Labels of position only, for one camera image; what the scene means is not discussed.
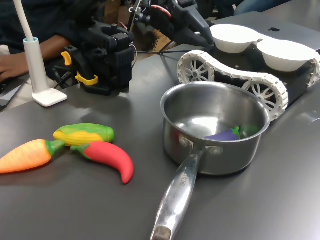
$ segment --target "red wire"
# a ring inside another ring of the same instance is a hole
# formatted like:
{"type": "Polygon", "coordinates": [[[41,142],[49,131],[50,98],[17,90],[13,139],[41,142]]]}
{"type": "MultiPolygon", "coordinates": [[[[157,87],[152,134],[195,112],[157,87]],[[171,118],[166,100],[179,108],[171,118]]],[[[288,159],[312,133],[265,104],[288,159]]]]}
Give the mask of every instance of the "red wire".
{"type": "Polygon", "coordinates": [[[125,29],[125,30],[128,30],[128,28],[126,27],[126,25],[124,25],[122,22],[119,21],[119,23],[122,25],[122,27],[125,29]]]}
{"type": "Polygon", "coordinates": [[[151,8],[153,8],[153,9],[159,9],[159,10],[161,10],[162,12],[164,12],[165,14],[167,14],[167,16],[168,16],[169,18],[172,18],[171,13],[170,13],[167,9],[165,9],[164,7],[162,7],[162,6],[159,6],[159,5],[151,5],[151,8]]]}

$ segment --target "lamp base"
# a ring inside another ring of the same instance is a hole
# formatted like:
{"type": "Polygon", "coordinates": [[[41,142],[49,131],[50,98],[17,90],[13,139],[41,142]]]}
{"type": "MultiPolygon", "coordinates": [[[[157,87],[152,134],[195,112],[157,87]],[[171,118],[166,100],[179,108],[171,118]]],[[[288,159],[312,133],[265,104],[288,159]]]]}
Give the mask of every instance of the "lamp base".
{"type": "Polygon", "coordinates": [[[67,95],[57,89],[48,88],[43,91],[33,92],[33,100],[44,107],[50,107],[64,100],[67,100],[67,95]]]}

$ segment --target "saucepan handle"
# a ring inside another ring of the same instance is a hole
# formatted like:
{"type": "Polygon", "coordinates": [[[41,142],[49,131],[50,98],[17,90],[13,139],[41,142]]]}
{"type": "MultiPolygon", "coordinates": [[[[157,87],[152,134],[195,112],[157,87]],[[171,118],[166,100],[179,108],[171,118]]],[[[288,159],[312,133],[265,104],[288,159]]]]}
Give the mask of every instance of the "saucepan handle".
{"type": "Polygon", "coordinates": [[[193,150],[176,171],[173,181],[162,198],[151,240],[173,239],[186,214],[203,153],[204,150],[193,150]]]}

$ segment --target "yellow clip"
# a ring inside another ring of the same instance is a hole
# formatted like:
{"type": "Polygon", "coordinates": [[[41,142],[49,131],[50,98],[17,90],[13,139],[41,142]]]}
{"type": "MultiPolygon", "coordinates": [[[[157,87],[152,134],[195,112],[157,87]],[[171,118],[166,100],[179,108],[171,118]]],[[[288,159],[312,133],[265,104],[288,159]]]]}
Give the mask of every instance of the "yellow clip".
{"type": "Polygon", "coordinates": [[[62,57],[64,58],[64,65],[70,66],[72,64],[72,59],[70,54],[67,51],[61,53],[62,57]]]}
{"type": "Polygon", "coordinates": [[[87,85],[87,86],[92,86],[94,84],[97,84],[98,83],[98,77],[96,75],[94,75],[94,79],[91,79],[91,80],[87,80],[85,78],[83,78],[79,72],[76,72],[77,73],[77,76],[75,76],[75,79],[77,79],[79,82],[87,85]]]}

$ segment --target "paper bowl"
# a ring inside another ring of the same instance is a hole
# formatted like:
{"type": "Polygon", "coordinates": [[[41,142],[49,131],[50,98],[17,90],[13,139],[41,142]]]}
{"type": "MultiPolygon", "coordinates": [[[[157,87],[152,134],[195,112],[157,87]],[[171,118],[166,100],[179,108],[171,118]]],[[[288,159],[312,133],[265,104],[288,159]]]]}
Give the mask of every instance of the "paper bowl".
{"type": "Polygon", "coordinates": [[[228,54],[242,53],[260,38],[259,33],[244,26],[219,24],[210,29],[216,47],[228,54]]]}
{"type": "Polygon", "coordinates": [[[266,65],[287,73],[298,70],[307,61],[314,59],[317,54],[310,47],[286,40],[263,40],[256,47],[262,52],[266,65]]]}

